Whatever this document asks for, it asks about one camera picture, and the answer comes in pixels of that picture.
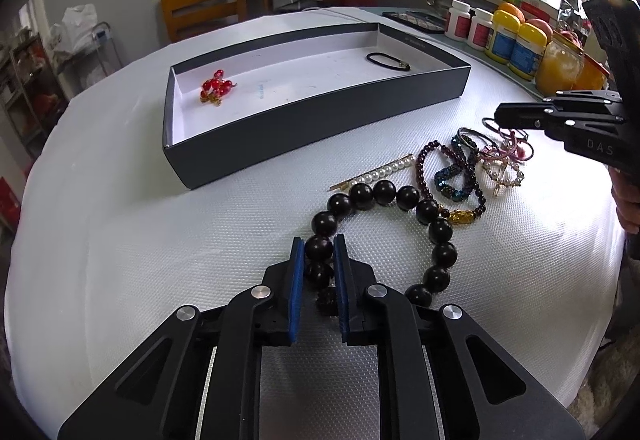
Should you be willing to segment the person's right hand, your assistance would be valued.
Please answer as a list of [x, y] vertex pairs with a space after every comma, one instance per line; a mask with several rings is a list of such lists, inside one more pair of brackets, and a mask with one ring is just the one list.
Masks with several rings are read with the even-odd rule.
[[612, 197], [616, 215], [626, 232], [626, 253], [632, 260], [639, 260], [640, 192], [639, 182], [623, 171], [610, 167]]

